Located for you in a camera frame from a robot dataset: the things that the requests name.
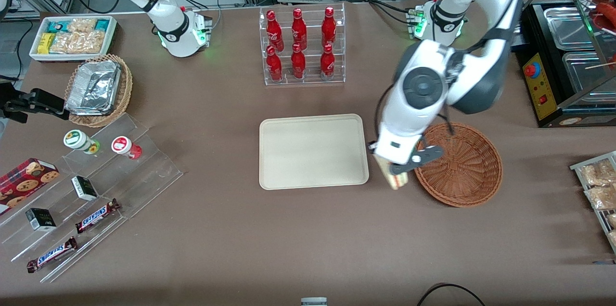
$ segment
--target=acrylic bottle rack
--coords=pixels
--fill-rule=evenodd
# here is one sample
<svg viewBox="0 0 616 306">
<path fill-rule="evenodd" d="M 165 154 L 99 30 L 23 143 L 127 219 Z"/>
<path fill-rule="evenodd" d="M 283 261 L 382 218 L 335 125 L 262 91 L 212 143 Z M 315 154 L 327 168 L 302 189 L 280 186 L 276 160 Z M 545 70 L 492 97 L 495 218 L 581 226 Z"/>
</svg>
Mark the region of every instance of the acrylic bottle rack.
<svg viewBox="0 0 616 306">
<path fill-rule="evenodd" d="M 146 132 L 147 128 L 130 115 L 121 115 L 92 136 L 101 143 L 96 154 L 71 151 L 54 163 L 60 176 L 50 186 L 39 190 L 0 217 L 2 253 L 24 267 L 24 276 L 21 278 L 28 275 L 27 278 L 40 282 L 55 280 L 182 176 L 178 167 L 157 148 Z M 141 157 L 129 159 L 111 150 L 112 140 L 120 135 L 141 146 Z M 75 175 L 90 179 L 99 195 L 95 201 L 77 197 L 71 184 L 71 178 Z M 84 233 L 77 234 L 75 223 L 114 198 L 121 205 L 120 209 Z M 25 215 L 31 207 L 48 209 L 57 227 L 49 232 L 33 230 Z M 77 241 L 77 251 L 60 256 L 35 273 L 27 273 L 29 260 L 37 259 L 71 236 Z"/>
<path fill-rule="evenodd" d="M 325 81 L 321 79 L 321 55 L 323 54 L 323 45 L 321 44 L 321 24 L 325 18 L 325 8 L 331 6 L 334 8 L 334 20 L 336 20 L 336 41 L 333 43 L 332 54 L 336 58 L 334 63 L 334 76 L 332 80 Z M 297 80 L 293 76 L 291 67 L 291 55 L 293 54 L 293 34 L 291 33 L 291 25 L 293 25 L 293 9 L 301 8 L 302 16 L 306 22 L 306 30 L 308 32 L 308 48 L 304 50 L 306 56 L 306 75 L 302 80 Z M 266 47 L 269 45 L 268 39 L 268 19 L 266 12 L 274 10 L 276 19 L 282 28 L 282 38 L 284 41 L 284 50 L 278 52 L 280 61 L 282 62 L 281 82 L 273 82 L 269 76 L 268 64 L 266 63 Z M 263 74 L 266 85 L 326 85 L 331 83 L 345 82 L 346 80 L 346 38 L 345 38 L 345 5 L 330 4 L 330 5 L 299 5 L 299 6 L 276 6 L 271 8 L 261 8 L 259 12 L 259 34 L 261 38 L 261 57 L 263 59 Z"/>
</svg>

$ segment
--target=red lid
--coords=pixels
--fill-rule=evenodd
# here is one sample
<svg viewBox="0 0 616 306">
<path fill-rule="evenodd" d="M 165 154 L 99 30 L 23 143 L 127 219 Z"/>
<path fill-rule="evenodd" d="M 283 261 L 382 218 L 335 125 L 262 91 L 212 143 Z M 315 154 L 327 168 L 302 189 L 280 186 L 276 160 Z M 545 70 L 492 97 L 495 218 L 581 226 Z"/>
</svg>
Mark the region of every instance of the red lid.
<svg viewBox="0 0 616 306">
<path fill-rule="evenodd" d="M 268 21 L 274 21 L 276 19 L 276 13 L 273 12 L 273 10 L 268 10 L 266 17 L 268 17 Z"/>
</svg>

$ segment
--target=yellow control panel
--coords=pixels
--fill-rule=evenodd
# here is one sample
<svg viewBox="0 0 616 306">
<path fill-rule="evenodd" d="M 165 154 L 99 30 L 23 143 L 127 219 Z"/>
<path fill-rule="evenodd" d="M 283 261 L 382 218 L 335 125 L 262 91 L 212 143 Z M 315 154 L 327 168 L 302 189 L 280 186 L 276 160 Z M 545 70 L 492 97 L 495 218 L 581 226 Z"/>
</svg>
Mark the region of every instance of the yellow control panel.
<svg viewBox="0 0 616 306">
<path fill-rule="evenodd" d="M 524 71 L 524 78 L 526 79 L 526 85 L 528 86 L 528 91 L 530 91 L 530 97 L 533 100 L 537 117 L 540 120 L 545 119 L 556 111 L 557 106 L 539 54 L 535 54 L 524 65 L 522 71 Z"/>
</svg>

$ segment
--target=brown woven basket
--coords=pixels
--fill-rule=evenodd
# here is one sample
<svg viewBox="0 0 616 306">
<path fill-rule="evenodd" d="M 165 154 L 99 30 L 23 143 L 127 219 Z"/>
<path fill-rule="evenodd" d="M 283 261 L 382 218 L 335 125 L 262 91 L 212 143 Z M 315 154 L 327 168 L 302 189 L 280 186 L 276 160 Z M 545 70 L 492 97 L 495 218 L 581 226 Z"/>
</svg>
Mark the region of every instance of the brown woven basket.
<svg viewBox="0 0 616 306">
<path fill-rule="evenodd" d="M 452 123 L 431 126 L 425 131 L 430 145 L 441 146 L 445 154 L 415 169 L 425 190 L 434 198 L 455 207 L 482 205 L 499 190 L 502 161 L 494 145 L 471 126 Z"/>
<path fill-rule="evenodd" d="M 126 107 L 128 107 L 128 102 L 130 101 L 130 91 L 132 91 L 132 74 L 130 73 L 130 69 L 128 69 L 125 61 L 123 61 L 120 57 L 115 56 L 114 54 L 98 56 L 96 58 L 92 58 L 91 60 L 87 60 L 85 63 L 102 61 L 114 61 L 122 66 L 120 83 L 117 86 L 115 109 L 107 116 L 77 116 L 71 114 L 68 119 L 75 124 L 87 126 L 90 128 L 101 128 L 110 124 L 111 122 L 114 122 L 115 119 L 117 119 L 126 111 Z M 75 71 L 73 72 L 73 76 L 71 76 L 71 79 L 68 81 L 68 86 L 66 87 L 66 91 L 64 91 L 64 100 L 68 98 L 68 94 L 73 87 L 73 82 L 75 81 L 76 74 L 77 69 L 75 69 Z"/>
</svg>

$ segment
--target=red switch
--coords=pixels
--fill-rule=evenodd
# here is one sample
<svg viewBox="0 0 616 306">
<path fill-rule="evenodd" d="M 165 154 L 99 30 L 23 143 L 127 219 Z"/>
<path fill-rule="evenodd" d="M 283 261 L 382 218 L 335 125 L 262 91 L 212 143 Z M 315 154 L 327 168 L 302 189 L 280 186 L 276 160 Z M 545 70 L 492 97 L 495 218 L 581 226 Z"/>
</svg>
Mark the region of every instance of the red switch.
<svg viewBox="0 0 616 306">
<path fill-rule="evenodd" d="M 537 73 L 537 67 L 535 67 L 532 64 L 528 65 L 528 67 L 524 68 L 524 75 L 526 75 L 528 77 L 534 76 L 535 73 Z"/>
</svg>

